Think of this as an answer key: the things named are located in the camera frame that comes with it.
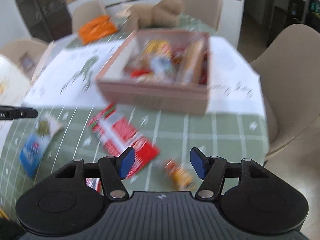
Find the chair back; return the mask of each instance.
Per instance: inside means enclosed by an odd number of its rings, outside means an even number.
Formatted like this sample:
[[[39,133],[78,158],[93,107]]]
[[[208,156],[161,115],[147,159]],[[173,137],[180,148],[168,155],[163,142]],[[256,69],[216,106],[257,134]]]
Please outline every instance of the chair back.
[[[267,155],[297,137],[320,114],[320,34],[295,24],[284,29],[251,63],[261,76],[279,133]]]
[[[107,15],[107,12],[99,0],[82,4],[73,12],[72,32],[77,33],[84,24],[101,15]]]
[[[218,30],[222,0],[183,0],[185,14],[201,20],[214,30]]]
[[[19,39],[11,41],[0,48],[0,54],[10,59],[20,70],[31,80],[48,44],[36,38]],[[33,63],[31,68],[26,68],[29,63]]]

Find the gray ribbed panel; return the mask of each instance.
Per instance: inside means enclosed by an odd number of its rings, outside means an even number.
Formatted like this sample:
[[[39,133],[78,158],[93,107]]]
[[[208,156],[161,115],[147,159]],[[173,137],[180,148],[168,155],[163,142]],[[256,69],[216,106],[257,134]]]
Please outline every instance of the gray ribbed panel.
[[[306,240],[299,232],[256,236],[226,222],[213,204],[194,200],[188,192],[135,192],[126,202],[114,203],[92,227],[65,237],[30,233],[22,240]]]

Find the metal screw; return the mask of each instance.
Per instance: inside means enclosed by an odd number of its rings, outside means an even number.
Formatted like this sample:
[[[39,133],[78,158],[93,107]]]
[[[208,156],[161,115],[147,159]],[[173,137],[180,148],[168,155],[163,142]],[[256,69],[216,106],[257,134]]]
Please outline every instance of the metal screw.
[[[201,190],[198,192],[198,196],[201,198],[211,198],[213,197],[213,192],[211,190]]]
[[[110,192],[110,196],[113,198],[123,198],[125,196],[125,192],[123,190],[114,190]]]

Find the black pen-like tool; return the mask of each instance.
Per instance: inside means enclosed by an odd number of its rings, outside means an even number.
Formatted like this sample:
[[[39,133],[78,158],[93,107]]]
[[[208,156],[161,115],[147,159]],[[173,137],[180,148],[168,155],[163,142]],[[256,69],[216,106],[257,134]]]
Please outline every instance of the black pen-like tool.
[[[0,106],[0,120],[36,118],[38,111],[31,107]]]

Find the cardboard box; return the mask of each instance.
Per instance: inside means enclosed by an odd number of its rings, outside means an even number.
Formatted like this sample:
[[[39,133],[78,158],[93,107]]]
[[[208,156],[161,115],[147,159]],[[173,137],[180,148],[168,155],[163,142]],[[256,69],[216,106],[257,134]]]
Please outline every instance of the cardboard box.
[[[209,49],[208,33],[199,33],[205,38]],[[116,50],[96,76],[96,83],[103,96],[111,102],[149,107],[192,114],[204,114],[208,103],[208,85],[176,85],[154,82],[137,83],[123,78],[123,69],[130,59],[137,57],[150,40],[167,40],[172,48],[188,46],[194,32],[184,30],[139,30],[133,32]],[[203,57],[196,61],[202,68]]]

